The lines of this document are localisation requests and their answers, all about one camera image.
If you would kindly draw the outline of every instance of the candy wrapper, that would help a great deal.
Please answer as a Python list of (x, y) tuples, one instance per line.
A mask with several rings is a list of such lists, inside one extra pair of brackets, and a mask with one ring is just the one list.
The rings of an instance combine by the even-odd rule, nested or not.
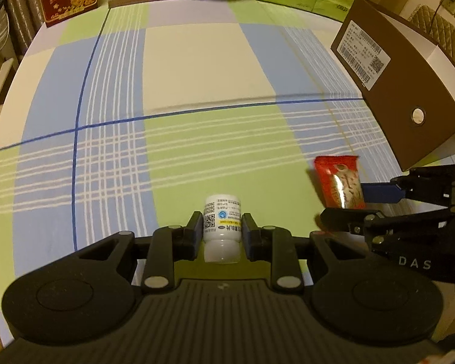
[(444, 356), (428, 356), (425, 360), (420, 361), (418, 364), (454, 364), (455, 363), (455, 350), (450, 350)]
[(357, 156), (318, 156), (314, 164), (326, 207), (361, 209), (366, 206), (357, 172)]

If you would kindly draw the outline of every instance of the barcode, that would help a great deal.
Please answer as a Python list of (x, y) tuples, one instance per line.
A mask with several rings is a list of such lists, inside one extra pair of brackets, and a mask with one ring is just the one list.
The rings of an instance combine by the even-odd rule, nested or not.
[(364, 68), (362, 68), (362, 66), (357, 62), (356, 58), (352, 56), (350, 51), (348, 51), (344, 46), (341, 46), (341, 54), (345, 57), (349, 65), (354, 69), (354, 71), (364, 83), (368, 83), (371, 80), (371, 77), (367, 74)]
[(371, 62), (371, 67), (376, 71), (378, 74), (381, 72), (381, 69), (384, 67), (384, 63), (381, 61), (381, 59), (377, 56), (374, 56), (374, 59)]
[(216, 215), (204, 215), (204, 228), (216, 227)]
[(364, 38), (364, 40), (366, 40), (366, 41), (369, 43), (369, 45), (372, 46), (372, 48), (373, 48), (377, 53), (381, 53), (381, 50), (382, 50), (381, 47), (380, 47), (377, 43), (375, 43), (375, 42), (372, 40), (372, 38), (369, 37), (369, 36), (367, 35), (367, 33), (366, 33), (364, 30), (362, 30), (362, 29), (361, 29), (361, 31), (360, 31), (360, 36), (361, 36), (362, 38)]

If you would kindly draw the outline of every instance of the quilted headboard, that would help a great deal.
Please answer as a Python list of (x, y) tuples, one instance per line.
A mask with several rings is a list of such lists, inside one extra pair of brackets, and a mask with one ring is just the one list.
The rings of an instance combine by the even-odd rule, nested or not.
[(431, 37), (438, 43), (455, 62), (455, 26), (449, 21), (443, 19), (440, 15), (435, 16), (431, 31), (431, 19), (435, 14), (435, 10), (427, 5), (419, 5), (416, 7), (409, 21), (422, 31), (429, 33)]

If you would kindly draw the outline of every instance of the red snack package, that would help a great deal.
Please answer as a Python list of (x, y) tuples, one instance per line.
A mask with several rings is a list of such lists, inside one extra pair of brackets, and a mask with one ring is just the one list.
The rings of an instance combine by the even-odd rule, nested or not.
[(325, 206), (361, 209), (366, 206), (357, 172), (357, 156), (318, 156), (314, 164), (322, 183)]

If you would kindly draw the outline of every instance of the wall outlet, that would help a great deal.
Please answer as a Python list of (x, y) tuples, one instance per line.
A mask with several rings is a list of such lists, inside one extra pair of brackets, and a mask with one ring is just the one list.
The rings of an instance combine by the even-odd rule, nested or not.
[(442, 7), (452, 15), (455, 15), (455, 0), (442, 0)]

